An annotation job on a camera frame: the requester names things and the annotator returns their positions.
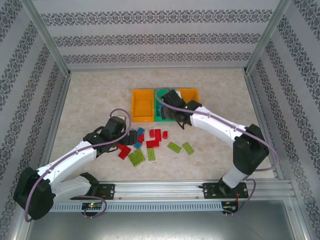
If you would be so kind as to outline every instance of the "patterned wallpaper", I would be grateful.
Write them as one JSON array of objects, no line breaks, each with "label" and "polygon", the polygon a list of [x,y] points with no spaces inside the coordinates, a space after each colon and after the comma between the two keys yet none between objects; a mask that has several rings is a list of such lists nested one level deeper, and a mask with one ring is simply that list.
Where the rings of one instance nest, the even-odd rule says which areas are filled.
[{"label": "patterned wallpaper", "polygon": [[40,164],[65,74],[18,0],[1,1],[0,22],[0,240],[5,240],[17,209],[19,176]]},{"label": "patterned wallpaper", "polygon": [[251,73],[281,170],[320,239],[320,7],[293,0]]},{"label": "patterned wallpaper", "polygon": [[279,0],[35,0],[72,70],[244,67]]}]

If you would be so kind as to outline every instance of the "table surface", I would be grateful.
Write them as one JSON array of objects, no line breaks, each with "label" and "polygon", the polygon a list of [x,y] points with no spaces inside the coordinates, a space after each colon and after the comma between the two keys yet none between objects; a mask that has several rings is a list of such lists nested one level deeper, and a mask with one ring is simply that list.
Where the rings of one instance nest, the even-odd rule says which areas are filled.
[{"label": "table surface", "polygon": [[[115,108],[131,109],[133,89],[197,88],[200,102],[213,113],[232,122],[258,124],[241,69],[126,70],[76,72],[72,74],[50,162],[73,149],[83,137],[104,126]],[[233,165],[232,148],[216,136],[196,127],[182,130],[175,122],[134,122],[132,128],[168,131],[168,139],[154,149],[155,161],[148,161],[146,143],[141,148],[146,161],[134,167],[120,151],[105,153],[75,169],[67,179],[89,172],[99,181],[155,181],[219,179]],[[195,153],[175,153],[169,142],[189,142]],[[260,168],[270,166],[266,158]],[[256,172],[254,178],[274,178],[272,171]]]}]

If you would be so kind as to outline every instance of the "enclosure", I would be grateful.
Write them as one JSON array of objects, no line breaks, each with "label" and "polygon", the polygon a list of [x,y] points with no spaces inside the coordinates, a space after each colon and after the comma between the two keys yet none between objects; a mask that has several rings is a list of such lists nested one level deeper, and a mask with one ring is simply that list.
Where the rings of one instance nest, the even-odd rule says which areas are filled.
[{"label": "enclosure", "polygon": [[[0,239],[320,239],[319,4],[2,0]],[[151,112],[132,128],[144,128],[146,140],[151,129],[168,131],[155,161],[134,167],[115,151],[67,177],[89,172],[115,184],[104,215],[84,219],[86,201],[70,200],[26,223],[13,200],[22,171],[73,149],[113,109],[131,111],[134,90],[158,88],[197,89],[213,113],[260,127],[280,162],[252,174],[246,209],[225,217],[221,199],[213,206],[198,188],[231,168],[233,149]],[[176,154],[169,142],[195,152]],[[259,168],[274,163],[270,153]]]}]

